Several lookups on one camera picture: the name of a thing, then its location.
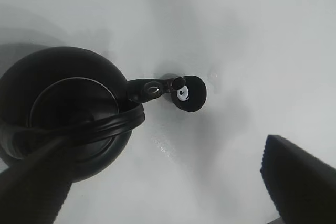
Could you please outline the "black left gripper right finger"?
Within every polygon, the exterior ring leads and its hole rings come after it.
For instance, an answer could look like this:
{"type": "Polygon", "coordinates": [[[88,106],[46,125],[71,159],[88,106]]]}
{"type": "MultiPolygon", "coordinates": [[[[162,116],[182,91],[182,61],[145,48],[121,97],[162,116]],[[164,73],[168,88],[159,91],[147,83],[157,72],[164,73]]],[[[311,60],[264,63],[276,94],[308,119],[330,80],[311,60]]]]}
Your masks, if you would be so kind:
{"type": "Polygon", "coordinates": [[[283,223],[335,223],[335,168],[268,135],[260,172],[283,223]]]}

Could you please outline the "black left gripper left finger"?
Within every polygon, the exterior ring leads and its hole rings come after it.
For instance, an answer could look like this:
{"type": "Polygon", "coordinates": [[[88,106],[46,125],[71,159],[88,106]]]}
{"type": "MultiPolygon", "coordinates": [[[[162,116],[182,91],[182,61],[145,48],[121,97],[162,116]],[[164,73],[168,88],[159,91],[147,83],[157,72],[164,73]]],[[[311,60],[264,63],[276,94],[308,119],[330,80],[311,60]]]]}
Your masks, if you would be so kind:
{"type": "Polygon", "coordinates": [[[58,137],[1,173],[1,223],[54,223],[72,185],[72,142],[58,137]]]}

